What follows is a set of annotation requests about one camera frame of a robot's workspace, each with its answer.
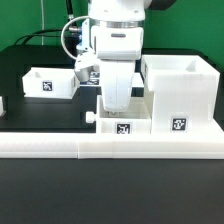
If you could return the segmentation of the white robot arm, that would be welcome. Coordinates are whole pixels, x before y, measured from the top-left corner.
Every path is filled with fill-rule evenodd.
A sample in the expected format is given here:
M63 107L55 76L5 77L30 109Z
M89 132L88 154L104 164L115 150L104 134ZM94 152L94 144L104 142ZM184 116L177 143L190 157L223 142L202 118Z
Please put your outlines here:
M141 58L146 10L167 10L177 0L91 0L91 47L99 62L103 107L129 107L135 63Z

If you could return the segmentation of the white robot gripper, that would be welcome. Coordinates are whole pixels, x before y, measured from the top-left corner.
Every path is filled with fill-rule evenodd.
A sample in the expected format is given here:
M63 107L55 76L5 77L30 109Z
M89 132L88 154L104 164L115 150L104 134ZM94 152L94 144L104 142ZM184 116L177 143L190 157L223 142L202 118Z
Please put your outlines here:
M143 28L91 28L91 45L99 60L103 107L125 112L130 103L135 63L141 58Z

